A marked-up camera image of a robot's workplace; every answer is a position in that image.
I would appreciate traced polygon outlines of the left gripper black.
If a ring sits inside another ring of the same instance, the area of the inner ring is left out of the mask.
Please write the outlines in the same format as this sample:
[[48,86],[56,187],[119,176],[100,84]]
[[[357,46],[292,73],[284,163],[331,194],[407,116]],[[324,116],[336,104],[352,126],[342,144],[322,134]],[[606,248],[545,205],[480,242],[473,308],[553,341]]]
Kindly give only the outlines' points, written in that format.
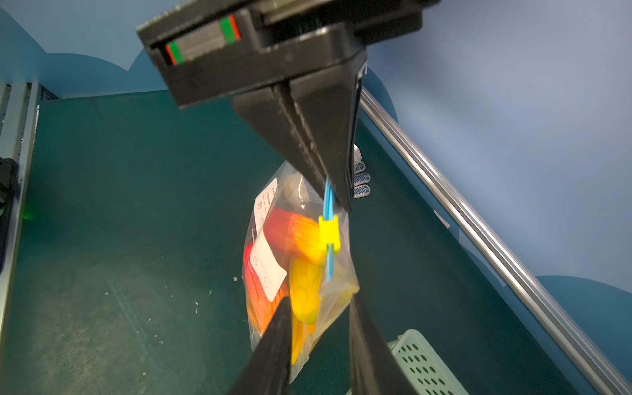
[[327,177],[350,212],[365,48],[419,31],[434,5],[186,1],[137,34],[176,105],[237,95],[237,115],[312,187],[323,190]]

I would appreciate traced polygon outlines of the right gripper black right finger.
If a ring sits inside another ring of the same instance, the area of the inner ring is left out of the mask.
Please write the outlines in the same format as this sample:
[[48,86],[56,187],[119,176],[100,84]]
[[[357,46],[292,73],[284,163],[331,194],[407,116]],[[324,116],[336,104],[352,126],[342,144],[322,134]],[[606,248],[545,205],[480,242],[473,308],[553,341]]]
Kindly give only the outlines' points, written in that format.
[[417,394],[359,294],[352,297],[349,315],[352,394]]

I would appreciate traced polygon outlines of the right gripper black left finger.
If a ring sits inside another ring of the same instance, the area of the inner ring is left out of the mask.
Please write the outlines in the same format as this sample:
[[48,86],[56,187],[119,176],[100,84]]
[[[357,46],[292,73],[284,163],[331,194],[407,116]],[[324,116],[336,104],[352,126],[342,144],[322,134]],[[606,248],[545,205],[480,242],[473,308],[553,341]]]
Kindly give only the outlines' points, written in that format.
[[249,363],[229,394],[287,394],[291,376],[292,310],[281,300]]

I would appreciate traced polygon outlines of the clear zip-top bag blue zipper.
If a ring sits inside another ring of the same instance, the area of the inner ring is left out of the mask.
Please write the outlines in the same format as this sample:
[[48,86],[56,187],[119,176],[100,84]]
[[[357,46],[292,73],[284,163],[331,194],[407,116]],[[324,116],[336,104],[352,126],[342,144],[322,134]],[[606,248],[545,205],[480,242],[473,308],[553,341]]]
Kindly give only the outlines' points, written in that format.
[[254,200],[243,257],[250,341],[256,347],[281,300],[291,301],[291,375],[308,362],[324,332],[360,290],[352,262],[349,214],[334,205],[340,245],[327,277],[327,251],[320,242],[324,201],[307,179],[284,162]]

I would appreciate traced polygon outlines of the red orange mango top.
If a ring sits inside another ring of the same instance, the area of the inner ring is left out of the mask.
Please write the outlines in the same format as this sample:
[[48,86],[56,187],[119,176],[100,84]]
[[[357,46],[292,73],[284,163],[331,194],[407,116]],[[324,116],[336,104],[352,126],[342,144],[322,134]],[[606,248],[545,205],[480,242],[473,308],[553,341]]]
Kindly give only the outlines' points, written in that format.
[[270,245],[308,263],[324,266],[326,253],[319,244],[319,224],[301,214],[273,208],[263,226]]

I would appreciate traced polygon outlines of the yellow orange mango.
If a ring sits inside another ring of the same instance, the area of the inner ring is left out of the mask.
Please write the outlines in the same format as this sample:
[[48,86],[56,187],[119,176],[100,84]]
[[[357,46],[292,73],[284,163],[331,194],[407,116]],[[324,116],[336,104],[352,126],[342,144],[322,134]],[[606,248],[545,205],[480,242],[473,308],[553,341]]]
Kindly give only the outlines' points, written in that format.
[[311,337],[315,333],[315,324],[306,324],[292,316],[291,364],[304,363],[312,350]]

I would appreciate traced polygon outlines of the red yellow mango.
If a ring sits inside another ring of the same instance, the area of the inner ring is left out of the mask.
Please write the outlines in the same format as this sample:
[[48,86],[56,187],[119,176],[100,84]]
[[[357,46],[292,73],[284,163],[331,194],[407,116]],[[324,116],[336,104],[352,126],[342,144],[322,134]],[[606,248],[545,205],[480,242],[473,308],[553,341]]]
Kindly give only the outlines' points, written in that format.
[[275,299],[270,301],[264,292],[258,275],[250,263],[250,254],[253,249],[253,243],[247,245],[244,251],[244,281],[246,290],[246,309],[250,323],[255,331],[263,335],[268,324],[273,318],[281,300],[290,295],[287,283],[281,285],[280,290],[276,293]]

